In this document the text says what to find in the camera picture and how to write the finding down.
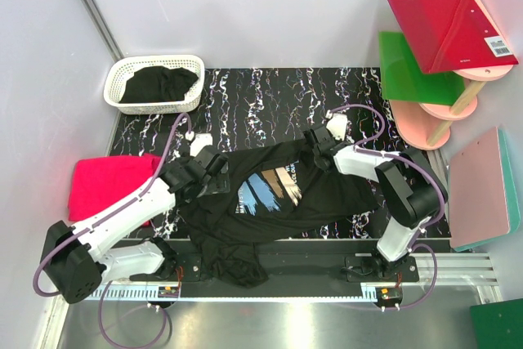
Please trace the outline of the black printed t-shirt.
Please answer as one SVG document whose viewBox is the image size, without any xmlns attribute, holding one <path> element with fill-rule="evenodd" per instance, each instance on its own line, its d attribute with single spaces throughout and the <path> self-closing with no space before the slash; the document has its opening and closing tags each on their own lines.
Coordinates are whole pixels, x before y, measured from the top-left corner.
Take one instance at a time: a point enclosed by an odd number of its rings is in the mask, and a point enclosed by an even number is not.
<svg viewBox="0 0 523 349">
<path fill-rule="evenodd" d="M 378 204 L 368 182 L 324 172 L 304 140 L 227 153 L 230 191 L 179 209 L 213 277 L 254 288 L 267 281 L 256 246 L 287 239 Z"/>
</svg>

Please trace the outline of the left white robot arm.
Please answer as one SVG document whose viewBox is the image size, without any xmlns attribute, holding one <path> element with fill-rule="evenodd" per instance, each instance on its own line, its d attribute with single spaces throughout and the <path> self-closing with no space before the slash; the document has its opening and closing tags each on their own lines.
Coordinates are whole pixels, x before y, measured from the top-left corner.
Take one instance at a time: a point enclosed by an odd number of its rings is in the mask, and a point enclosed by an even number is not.
<svg viewBox="0 0 523 349">
<path fill-rule="evenodd" d="M 47 231 L 41 262 L 59 295 L 69 304 L 91 296 L 102 284 L 135 275 L 173 280 L 180 270 L 176 252 L 161 238 L 119 248 L 117 243 L 146 221 L 203 195 L 227 192 L 228 159 L 198 133 L 190 154 L 162 165 L 133 191 L 101 213 L 74 226 L 63 221 Z"/>
</svg>

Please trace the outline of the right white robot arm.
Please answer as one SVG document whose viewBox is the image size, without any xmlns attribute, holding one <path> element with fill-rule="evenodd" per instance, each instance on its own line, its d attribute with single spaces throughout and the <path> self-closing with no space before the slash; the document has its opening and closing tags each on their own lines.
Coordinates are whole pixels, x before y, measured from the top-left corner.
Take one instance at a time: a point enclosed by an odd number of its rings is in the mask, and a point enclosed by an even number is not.
<svg viewBox="0 0 523 349">
<path fill-rule="evenodd" d="M 421 150 L 401 152 L 368 150 L 341 141 L 324 125 L 303 133 L 315 164 L 375 181 L 391 217 L 369 257 L 355 273 L 362 278 L 394 280 L 407 262 L 416 239 L 445 213 L 448 194 Z"/>
</svg>

